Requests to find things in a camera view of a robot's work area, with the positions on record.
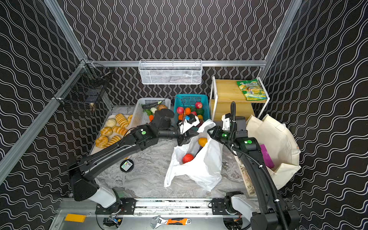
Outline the round black label disc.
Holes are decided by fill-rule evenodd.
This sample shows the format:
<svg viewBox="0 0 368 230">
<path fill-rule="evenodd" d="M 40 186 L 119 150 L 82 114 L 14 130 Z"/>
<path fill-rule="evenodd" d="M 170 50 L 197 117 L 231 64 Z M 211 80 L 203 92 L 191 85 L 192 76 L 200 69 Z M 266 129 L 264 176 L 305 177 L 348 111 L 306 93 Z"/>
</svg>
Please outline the round black label disc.
<svg viewBox="0 0 368 230">
<path fill-rule="evenodd" d="M 120 170 L 124 173 L 129 173 L 134 169 L 134 162 L 131 159 L 126 159 L 120 164 Z"/>
</svg>

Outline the round bread bun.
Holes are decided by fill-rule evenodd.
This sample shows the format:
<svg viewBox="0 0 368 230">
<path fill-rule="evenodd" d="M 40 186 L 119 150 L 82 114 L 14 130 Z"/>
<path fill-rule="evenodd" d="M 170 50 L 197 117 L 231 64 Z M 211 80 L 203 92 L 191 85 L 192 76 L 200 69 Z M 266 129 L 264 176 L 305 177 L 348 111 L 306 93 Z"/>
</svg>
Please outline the round bread bun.
<svg viewBox="0 0 368 230">
<path fill-rule="evenodd" d="M 100 135 L 95 141 L 95 146 L 100 149 L 104 149 L 106 144 L 109 142 L 109 138 L 105 135 Z"/>
</svg>

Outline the cream canvas tote bag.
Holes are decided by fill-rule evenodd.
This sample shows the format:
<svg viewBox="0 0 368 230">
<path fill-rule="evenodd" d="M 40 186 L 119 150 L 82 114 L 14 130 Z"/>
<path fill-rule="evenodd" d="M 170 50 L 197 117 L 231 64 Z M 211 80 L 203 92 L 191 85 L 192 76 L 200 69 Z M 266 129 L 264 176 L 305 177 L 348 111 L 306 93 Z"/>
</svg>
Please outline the cream canvas tote bag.
<svg viewBox="0 0 368 230">
<path fill-rule="evenodd" d="M 283 188 L 294 174 L 301 169 L 300 149 L 285 124 L 270 115 L 262 120 L 251 115 L 247 122 L 249 137 L 254 137 L 264 145 L 274 167 L 267 167 L 276 188 Z"/>
</svg>

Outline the purple snack bag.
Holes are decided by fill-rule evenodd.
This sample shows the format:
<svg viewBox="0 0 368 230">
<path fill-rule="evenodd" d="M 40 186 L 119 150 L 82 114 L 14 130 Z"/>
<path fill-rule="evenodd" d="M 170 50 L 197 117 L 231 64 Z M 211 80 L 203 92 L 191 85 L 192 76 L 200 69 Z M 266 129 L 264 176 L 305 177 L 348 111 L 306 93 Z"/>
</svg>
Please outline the purple snack bag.
<svg viewBox="0 0 368 230">
<path fill-rule="evenodd" d="M 274 168 L 275 165 L 274 165 L 274 163 L 273 163 L 273 161 L 272 161 L 272 159 L 271 159 L 271 157 L 270 157 L 270 155 L 269 155 L 269 153 L 266 149 L 266 146 L 264 144 L 261 144 L 260 147 L 261 147 L 261 153 L 262 153 L 262 156 L 263 156 L 263 159 L 264 159 L 264 162 L 265 162 L 266 166 L 270 169 Z"/>
</svg>

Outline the white two-tier shelf rack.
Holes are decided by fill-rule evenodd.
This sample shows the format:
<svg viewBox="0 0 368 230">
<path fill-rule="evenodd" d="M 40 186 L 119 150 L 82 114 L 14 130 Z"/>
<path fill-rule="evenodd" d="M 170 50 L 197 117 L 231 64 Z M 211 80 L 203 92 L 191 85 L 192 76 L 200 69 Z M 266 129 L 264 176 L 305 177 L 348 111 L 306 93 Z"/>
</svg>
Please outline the white two-tier shelf rack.
<svg viewBox="0 0 368 230">
<path fill-rule="evenodd" d="M 260 101 L 248 101 L 238 87 L 236 80 L 221 80 L 212 77 L 212 86 L 209 97 L 211 119 L 213 121 L 221 121 L 221 116 L 230 111 L 230 104 L 233 101 L 240 104 L 240 108 L 237 109 L 237 114 L 245 116 L 246 118 L 255 115 L 252 104 L 261 103 L 263 107 L 257 116 L 257 118 L 260 118 L 269 103 L 270 97 L 259 77 L 257 78 L 257 81 L 265 92 L 266 99 Z"/>
</svg>

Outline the white plastic grocery bag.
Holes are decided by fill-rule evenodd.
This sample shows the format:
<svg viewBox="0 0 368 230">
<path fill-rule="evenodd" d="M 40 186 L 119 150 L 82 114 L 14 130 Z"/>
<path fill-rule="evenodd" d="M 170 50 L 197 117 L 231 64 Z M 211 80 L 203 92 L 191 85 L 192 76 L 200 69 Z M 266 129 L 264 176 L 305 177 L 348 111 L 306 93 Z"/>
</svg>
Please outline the white plastic grocery bag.
<svg viewBox="0 0 368 230">
<path fill-rule="evenodd" d="M 187 175 L 207 191 L 211 191 L 221 181 L 223 144 L 213 140 L 207 133 L 208 129 L 215 126 L 216 124 L 208 119 L 198 129 L 198 136 L 193 137 L 188 144 L 174 148 L 164 187 L 169 187 L 172 180 L 181 175 Z M 198 144 L 199 138 L 207 138 L 208 142 L 204 147 Z M 195 158 L 183 164 L 182 158 L 187 153 Z"/>
</svg>

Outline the dark green cucumber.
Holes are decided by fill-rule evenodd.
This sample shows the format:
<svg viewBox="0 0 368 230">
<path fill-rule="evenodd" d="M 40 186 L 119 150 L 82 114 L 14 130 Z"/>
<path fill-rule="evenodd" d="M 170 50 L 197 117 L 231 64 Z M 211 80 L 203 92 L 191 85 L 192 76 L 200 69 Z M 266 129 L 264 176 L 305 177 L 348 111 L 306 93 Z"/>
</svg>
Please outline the dark green cucumber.
<svg viewBox="0 0 368 230">
<path fill-rule="evenodd" d="M 162 103 L 162 101 L 158 101 L 156 103 L 151 103 L 151 104 L 143 104 L 142 105 L 142 109 L 144 109 L 144 110 L 150 110 L 153 107 L 159 106 L 161 103 Z"/>
</svg>

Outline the teal plastic fruit basket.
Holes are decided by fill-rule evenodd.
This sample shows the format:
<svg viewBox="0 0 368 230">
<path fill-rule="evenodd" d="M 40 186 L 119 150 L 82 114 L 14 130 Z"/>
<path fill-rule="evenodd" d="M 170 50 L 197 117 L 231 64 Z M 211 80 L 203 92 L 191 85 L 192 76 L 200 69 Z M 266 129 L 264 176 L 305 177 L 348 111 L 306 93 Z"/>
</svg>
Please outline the teal plastic fruit basket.
<svg viewBox="0 0 368 230">
<path fill-rule="evenodd" d="M 178 121 L 179 114 L 177 114 L 177 107 L 181 106 L 184 109 L 187 107 L 191 108 L 191 111 L 195 111 L 197 109 L 196 103 L 202 103 L 202 108 L 204 109 L 203 120 L 206 121 L 211 119 L 210 116 L 210 107 L 209 107 L 209 98 L 204 94 L 177 94 L 174 98 L 174 120 Z"/>
</svg>

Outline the brown potato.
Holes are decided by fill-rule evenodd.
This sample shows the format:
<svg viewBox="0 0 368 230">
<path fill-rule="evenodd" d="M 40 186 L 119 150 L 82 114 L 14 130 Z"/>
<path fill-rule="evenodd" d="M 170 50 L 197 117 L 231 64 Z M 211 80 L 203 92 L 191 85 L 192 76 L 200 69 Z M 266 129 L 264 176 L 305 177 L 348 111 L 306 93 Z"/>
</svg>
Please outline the brown potato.
<svg viewBox="0 0 368 230">
<path fill-rule="evenodd" d="M 162 109 L 167 109 L 167 106 L 165 106 L 164 104 L 159 104 L 157 108 L 158 110 L 162 110 Z"/>
</svg>

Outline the red tomato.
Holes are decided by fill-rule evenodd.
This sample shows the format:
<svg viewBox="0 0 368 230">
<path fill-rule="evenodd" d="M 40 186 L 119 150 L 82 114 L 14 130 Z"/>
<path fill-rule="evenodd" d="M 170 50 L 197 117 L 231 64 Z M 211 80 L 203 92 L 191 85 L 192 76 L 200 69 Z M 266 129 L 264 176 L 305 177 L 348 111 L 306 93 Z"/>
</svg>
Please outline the red tomato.
<svg viewBox="0 0 368 230">
<path fill-rule="evenodd" d="M 182 162 L 183 162 L 183 164 L 185 164 L 185 163 L 188 163 L 188 162 L 192 161 L 194 158 L 195 158 L 195 157 L 194 157 L 192 154 L 187 153 L 187 154 L 182 158 Z"/>
</svg>

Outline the green avocado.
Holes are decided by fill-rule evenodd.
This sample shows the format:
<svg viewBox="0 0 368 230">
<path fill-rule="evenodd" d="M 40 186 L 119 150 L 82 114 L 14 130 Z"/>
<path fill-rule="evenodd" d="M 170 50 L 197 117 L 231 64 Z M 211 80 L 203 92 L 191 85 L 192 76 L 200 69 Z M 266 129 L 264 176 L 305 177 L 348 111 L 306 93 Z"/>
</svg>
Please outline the green avocado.
<svg viewBox="0 0 368 230">
<path fill-rule="evenodd" d="M 204 115 L 204 109 L 203 108 L 197 108 L 196 109 L 196 113 L 197 113 L 197 115 Z"/>
</svg>

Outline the small tangerine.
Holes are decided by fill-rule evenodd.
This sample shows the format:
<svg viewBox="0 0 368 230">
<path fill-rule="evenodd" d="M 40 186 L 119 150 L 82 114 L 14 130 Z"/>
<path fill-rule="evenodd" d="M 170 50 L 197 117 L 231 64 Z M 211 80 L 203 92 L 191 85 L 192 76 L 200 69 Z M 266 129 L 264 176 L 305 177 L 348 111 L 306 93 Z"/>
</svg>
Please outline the small tangerine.
<svg viewBox="0 0 368 230">
<path fill-rule="evenodd" d="M 189 107 L 187 107 L 186 109 L 185 109 L 185 115 L 190 115 L 191 114 L 191 108 L 189 108 Z"/>
</svg>

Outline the green yellow snack bag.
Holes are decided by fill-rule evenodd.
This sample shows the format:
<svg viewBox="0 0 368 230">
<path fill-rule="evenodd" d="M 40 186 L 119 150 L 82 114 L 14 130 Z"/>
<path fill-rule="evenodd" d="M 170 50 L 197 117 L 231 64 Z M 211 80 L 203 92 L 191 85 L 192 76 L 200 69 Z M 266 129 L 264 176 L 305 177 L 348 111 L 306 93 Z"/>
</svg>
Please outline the green yellow snack bag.
<svg viewBox="0 0 368 230">
<path fill-rule="evenodd" d="M 247 101 L 267 99 L 266 93 L 257 79 L 237 81 L 237 85 Z"/>
</svg>

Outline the red apple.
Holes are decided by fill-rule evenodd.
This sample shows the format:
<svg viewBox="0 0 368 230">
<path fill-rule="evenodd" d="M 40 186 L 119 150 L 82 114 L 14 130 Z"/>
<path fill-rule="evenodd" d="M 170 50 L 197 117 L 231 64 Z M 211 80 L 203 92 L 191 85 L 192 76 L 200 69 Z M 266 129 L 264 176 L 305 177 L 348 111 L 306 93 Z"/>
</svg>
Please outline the red apple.
<svg viewBox="0 0 368 230">
<path fill-rule="evenodd" d="M 176 112 L 179 115 L 184 115 L 185 114 L 185 109 L 183 107 L 179 106 L 179 107 L 177 107 Z"/>
</svg>

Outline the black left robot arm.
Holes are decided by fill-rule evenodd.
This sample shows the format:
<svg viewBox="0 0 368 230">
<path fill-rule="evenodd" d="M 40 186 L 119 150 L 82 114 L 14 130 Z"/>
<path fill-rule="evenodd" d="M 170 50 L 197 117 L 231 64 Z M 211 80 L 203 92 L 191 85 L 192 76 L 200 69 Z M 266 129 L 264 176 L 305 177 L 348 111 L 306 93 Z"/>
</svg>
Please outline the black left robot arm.
<svg viewBox="0 0 368 230">
<path fill-rule="evenodd" d="M 192 137 L 198 135 L 192 128 L 199 123 L 197 116 L 189 114 L 175 124 L 172 110 L 156 111 L 150 123 L 133 128 L 117 143 L 84 157 L 69 167 L 74 200 L 91 200 L 98 207 L 116 213 L 122 207 L 121 198 L 113 189 L 98 182 L 97 176 L 116 162 L 156 145 L 160 139 L 176 139 L 178 146 L 188 143 Z"/>
</svg>

